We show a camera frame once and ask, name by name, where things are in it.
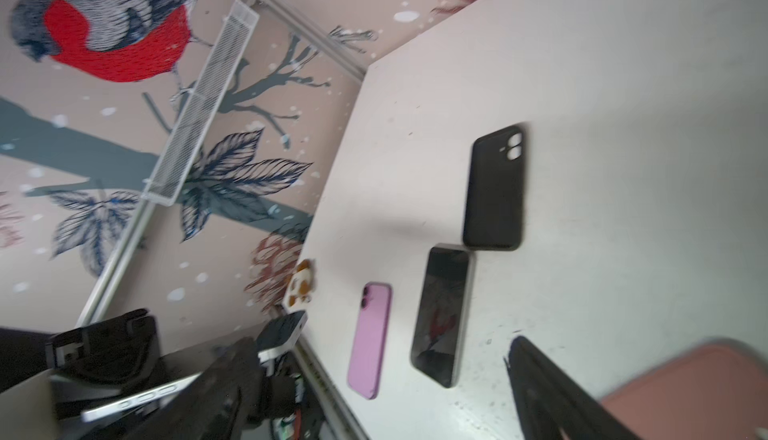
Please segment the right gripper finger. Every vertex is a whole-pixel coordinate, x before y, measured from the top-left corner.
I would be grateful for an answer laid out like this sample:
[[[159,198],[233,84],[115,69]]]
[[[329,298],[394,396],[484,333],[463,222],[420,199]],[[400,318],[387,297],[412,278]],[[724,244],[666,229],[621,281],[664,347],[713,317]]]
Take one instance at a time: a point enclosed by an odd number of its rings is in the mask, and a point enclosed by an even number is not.
[[[526,337],[505,364],[525,439],[638,439]]]

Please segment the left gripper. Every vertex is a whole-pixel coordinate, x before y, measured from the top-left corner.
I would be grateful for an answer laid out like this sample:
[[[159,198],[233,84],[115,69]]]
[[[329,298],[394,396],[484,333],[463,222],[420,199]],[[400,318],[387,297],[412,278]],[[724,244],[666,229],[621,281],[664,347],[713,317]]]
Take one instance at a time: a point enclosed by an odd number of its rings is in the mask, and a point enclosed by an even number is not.
[[[56,334],[45,353],[60,419],[168,380],[156,319],[147,309]]]

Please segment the light blue phone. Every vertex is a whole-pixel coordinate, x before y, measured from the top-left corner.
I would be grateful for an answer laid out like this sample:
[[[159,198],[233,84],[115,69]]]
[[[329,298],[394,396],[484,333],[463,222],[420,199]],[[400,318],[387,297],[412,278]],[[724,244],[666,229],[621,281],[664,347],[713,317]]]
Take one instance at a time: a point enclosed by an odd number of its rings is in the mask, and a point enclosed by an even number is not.
[[[151,402],[170,398],[191,385],[199,376],[199,373],[189,375],[99,407],[83,410],[80,419],[84,423],[91,423]]]

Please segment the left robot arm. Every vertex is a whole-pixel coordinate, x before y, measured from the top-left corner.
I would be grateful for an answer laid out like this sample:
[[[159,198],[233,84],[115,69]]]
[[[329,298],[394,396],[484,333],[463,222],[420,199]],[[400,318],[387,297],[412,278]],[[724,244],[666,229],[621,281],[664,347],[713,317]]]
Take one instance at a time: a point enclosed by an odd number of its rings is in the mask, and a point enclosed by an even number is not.
[[[290,415],[296,385],[273,367],[297,343],[303,311],[215,346],[208,366],[172,378],[156,320],[137,309],[49,337],[45,354],[65,439],[239,439]]]

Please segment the black screen phone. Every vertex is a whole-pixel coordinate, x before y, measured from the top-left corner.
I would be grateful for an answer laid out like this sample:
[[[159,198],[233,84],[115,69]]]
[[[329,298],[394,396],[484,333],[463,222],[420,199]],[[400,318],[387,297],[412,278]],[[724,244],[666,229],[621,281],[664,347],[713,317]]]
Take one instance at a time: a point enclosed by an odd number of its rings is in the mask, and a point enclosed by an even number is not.
[[[458,379],[473,274],[474,256],[469,249],[445,243],[430,249],[410,362],[446,389]]]

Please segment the salmon pink phone case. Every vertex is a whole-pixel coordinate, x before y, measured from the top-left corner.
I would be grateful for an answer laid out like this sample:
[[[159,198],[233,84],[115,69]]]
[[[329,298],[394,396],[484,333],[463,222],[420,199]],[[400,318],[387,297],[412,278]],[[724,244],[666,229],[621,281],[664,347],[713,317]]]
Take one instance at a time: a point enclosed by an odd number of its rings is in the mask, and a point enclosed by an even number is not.
[[[642,439],[765,439],[767,361],[736,341],[707,343],[601,403]]]

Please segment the purple phone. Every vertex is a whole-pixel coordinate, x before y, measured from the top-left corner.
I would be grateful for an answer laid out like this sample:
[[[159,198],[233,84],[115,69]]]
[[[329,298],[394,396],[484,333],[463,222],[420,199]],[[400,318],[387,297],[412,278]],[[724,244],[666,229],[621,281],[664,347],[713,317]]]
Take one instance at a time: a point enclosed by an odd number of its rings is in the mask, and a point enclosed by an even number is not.
[[[374,399],[379,391],[391,300],[388,284],[369,282],[363,288],[347,384],[367,400]]]

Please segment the white mesh tray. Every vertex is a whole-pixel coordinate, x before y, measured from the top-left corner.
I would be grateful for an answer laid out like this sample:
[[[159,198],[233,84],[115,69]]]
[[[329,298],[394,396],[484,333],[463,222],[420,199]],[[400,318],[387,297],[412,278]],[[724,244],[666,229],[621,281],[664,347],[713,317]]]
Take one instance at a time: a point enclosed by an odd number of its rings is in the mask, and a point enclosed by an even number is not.
[[[145,182],[144,200],[172,206],[180,196],[258,20],[259,14],[241,0],[232,4],[168,142]]]

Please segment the brown sunglasses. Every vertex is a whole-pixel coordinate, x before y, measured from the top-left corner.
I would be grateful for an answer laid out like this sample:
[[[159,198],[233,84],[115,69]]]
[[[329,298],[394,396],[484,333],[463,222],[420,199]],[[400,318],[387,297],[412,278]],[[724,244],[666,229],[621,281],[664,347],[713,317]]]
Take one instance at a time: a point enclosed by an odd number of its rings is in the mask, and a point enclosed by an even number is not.
[[[288,281],[285,304],[293,308],[309,303],[314,291],[315,276],[311,259],[301,260],[294,268]]]

